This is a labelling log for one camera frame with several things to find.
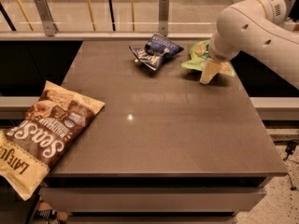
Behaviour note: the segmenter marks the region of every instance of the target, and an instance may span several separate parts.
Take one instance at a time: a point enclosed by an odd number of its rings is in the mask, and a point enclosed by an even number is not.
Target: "table top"
[[[50,172],[56,177],[274,176],[287,170],[238,77],[181,64],[198,40],[156,72],[136,66],[147,40],[84,41],[63,86],[106,103]]]

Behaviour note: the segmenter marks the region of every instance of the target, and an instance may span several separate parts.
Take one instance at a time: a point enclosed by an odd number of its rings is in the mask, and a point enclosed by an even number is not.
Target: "floor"
[[[16,0],[0,0],[17,31],[43,31],[33,0],[21,0],[30,18],[27,21]],[[47,0],[59,31],[92,32],[93,24],[87,0]],[[155,32],[157,29],[157,0],[113,0],[116,31]],[[241,0],[171,0],[169,30],[172,32],[211,32],[215,29],[218,13],[228,5]],[[108,0],[91,0],[96,32],[111,32],[112,23]],[[0,33],[10,31],[5,19],[0,17]],[[281,159],[286,157],[286,145],[293,139],[286,133],[273,136]],[[267,195],[250,212],[237,216],[240,224],[299,224],[299,147],[285,164],[290,176],[275,177],[267,185]],[[292,183],[298,190],[291,190]]]

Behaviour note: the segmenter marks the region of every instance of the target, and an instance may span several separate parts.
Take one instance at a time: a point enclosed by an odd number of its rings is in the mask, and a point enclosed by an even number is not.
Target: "gray table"
[[[238,77],[218,75],[206,86],[199,72],[183,76],[197,41],[176,42],[185,50],[157,72],[136,66],[129,50],[146,40],[83,42],[64,87],[106,106],[45,179],[40,194],[58,211],[232,223],[273,176],[287,174]]]

